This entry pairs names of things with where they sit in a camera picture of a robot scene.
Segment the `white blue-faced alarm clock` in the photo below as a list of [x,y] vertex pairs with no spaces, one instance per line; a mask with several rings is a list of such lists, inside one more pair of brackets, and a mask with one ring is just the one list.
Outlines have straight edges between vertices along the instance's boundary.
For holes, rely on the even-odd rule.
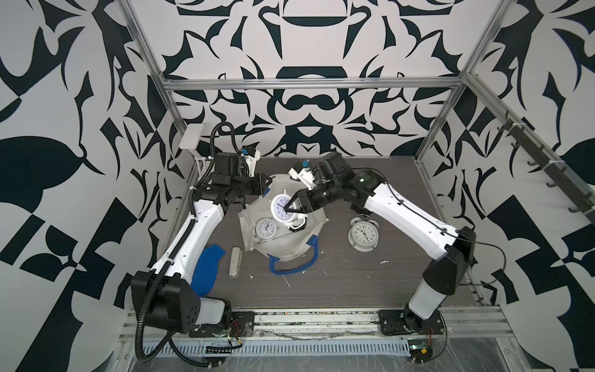
[[287,194],[276,195],[271,201],[273,218],[292,232],[304,229],[307,224],[307,215],[294,212],[294,205],[290,203],[291,197]]

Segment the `white canvas bag blue handles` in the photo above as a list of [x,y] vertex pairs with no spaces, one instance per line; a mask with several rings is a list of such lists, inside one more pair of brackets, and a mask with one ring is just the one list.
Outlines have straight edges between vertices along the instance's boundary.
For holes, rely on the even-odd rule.
[[[307,224],[304,229],[292,232],[279,222],[271,213],[271,201],[279,194],[292,197],[302,189],[302,183],[291,179],[289,175],[277,174],[272,176],[273,182],[265,195],[257,198],[238,214],[240,229],[243,236],[243,246],[246,251],[258,251],[269,259],[269,270],[277,276],[298,274],[308,270],[319,258],[319,236],[323,226],[328,222],[325,212],[319,209],[307,213]],[[257,222],[262,218],[272,218],[277,224],[277,235],[273,240],[262,241],[255,234]],[[310,261],[303,265],[279,270],[276,265],[280,262],[291,262],[307,252],[312,252]]]

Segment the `white round alarm clock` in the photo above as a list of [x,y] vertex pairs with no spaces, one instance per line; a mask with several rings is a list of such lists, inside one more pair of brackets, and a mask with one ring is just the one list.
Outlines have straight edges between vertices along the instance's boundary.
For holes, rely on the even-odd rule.
[[379,243],[379,224],[368,215],[358,214],[350,221],[348,241],[357,252],[370,253]]

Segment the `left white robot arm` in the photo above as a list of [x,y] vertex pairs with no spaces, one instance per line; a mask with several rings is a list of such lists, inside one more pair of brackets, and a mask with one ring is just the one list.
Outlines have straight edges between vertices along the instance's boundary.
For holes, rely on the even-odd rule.
[[222,299],[201,297],[192,279],[210,236],[238,199],[264,195],[272,180],[256,171],[260,152],[244,147],[217,153],[192,187],[190,212],[164,255],[131,280],[136,313],[135,354],[140,362],[158,355],[175,334],[202,325],[220,325],[229,306]]

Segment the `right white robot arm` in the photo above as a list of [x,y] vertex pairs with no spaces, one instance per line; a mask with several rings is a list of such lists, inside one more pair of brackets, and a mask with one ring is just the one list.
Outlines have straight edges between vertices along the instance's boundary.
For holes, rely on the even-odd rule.
[[353,168],[339,153],[326,155],[314,165],[297,162],[288,174],[305,187],[294,193],[285,212],[308,214],[343,200],[357,212],[385,219],[430,257],[421,283],[404,309],[379,313],[381,332],[393,336],[444,330],[439,307],[456,292],[470,266],[475,232],[434,218],[399,194],[379,170]]

